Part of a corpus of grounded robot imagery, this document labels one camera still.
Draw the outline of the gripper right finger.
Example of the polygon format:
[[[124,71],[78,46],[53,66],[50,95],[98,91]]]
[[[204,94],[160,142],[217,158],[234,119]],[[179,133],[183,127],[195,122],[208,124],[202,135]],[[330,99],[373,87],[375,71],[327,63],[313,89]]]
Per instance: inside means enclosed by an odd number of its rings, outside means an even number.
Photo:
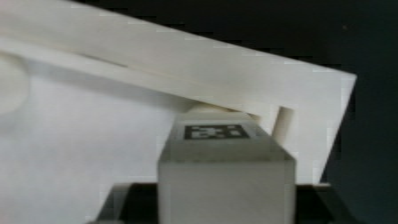
[[[295,224],[359,224],[329,184],[297,186]]]

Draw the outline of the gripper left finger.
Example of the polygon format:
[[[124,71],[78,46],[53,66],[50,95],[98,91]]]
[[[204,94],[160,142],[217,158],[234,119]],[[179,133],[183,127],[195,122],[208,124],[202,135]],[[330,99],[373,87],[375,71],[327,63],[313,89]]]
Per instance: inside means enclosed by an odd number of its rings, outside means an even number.
[[[160,224],[155,183],[114,185],[98,217],[87,224]]]

